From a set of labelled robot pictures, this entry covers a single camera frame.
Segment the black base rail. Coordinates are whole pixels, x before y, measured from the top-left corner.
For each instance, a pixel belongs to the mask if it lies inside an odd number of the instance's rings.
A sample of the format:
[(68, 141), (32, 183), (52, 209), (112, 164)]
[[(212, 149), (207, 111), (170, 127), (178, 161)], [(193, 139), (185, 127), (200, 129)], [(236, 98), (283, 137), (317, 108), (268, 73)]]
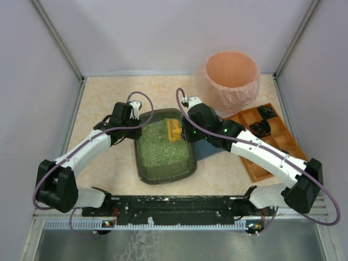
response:
[(244, 196), (111, 196), (99, 208), (83, 207), (78, 217), (98, 222), (93, 229), (228, 229), (255, 234), (274, 215)]

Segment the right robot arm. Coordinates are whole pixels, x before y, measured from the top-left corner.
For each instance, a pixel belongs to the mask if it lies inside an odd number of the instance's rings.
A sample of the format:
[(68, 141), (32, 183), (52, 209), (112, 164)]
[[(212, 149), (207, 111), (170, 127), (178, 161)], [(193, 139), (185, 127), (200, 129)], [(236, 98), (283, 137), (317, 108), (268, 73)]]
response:
[(206, 140), (212, 146), (241, 156), (260, 166), (279, 180), (280, 184), (256, 187), (249, 201), (258, 209), (284, 207), (308, 214), (320, 191), (322, 164), (292, 157), (253, 135), (243, 125), (221, 121), (215, 111), (198, 98), (183, 103), (188, 108), (184, 117), (183, 138), (189, 142)]

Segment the orange compartment tray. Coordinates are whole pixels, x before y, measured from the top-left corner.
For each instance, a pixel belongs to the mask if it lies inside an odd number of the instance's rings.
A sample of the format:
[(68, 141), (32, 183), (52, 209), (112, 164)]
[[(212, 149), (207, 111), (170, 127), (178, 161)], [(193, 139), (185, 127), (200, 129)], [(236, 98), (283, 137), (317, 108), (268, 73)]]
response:
[(292, 157), (308, 160), (272, 104), (267, 103), (229, 117), (253, 135)]

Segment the yellow litter scoop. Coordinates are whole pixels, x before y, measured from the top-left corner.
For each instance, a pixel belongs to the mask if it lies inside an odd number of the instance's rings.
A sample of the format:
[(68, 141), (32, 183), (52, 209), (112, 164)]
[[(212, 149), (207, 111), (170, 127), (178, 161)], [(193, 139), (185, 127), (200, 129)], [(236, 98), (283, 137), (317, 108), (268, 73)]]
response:
[(182, 128), (178, 119), (166, 119), (169, 141), (174, 143), (181, 139)]

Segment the dark grey litter box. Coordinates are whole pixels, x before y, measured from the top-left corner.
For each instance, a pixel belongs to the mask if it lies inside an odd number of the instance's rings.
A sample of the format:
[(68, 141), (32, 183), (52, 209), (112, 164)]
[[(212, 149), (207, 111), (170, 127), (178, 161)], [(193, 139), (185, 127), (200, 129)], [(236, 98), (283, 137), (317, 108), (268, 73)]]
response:
[(149, 124), (142, 127), (134, 142), (139, 179), (150, 185), (176, 182), (190, 177), (197, 169), (193, 145), (180, 139), (170, 142), (166, 120), (181, 121), (178, 109), (158, 109)]

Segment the blue folded cloth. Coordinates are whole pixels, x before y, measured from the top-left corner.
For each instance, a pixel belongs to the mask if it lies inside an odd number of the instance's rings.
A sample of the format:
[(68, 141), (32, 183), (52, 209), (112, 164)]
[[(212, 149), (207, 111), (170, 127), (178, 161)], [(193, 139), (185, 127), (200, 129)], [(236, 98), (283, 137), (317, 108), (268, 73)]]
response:
[(195, 141), (192, 145), (197, 161), (204, 160), (212, 155), (225, 151), (223, 148), (214, 147), (206, 139)]

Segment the bin with pink bag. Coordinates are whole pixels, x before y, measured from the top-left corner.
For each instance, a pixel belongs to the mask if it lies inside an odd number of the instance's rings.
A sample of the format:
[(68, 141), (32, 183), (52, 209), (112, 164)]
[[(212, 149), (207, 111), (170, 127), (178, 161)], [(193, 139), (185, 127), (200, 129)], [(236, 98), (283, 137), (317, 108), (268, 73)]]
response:
[(198, 97), (225, 119), (257, 99), (260, 71), (248, 55), (221, 51), (209, 57), (196, 71), (195, 82)]

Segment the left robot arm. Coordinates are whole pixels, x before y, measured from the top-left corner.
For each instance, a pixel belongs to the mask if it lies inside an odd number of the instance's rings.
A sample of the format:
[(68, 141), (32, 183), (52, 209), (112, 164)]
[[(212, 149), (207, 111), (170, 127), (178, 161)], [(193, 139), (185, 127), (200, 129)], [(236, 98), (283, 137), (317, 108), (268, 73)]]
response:
[(107, 192), (97, 188), (78, 188), (77, 176), (103, 151), (123, 138), (140, 137), (140, 101), (117, 102), (111, 115), (93, 127), (90, 134), (63, 156), (40, 163), (34, 202), (40, 209), (67, 213), (73, 208), (100, 208)]

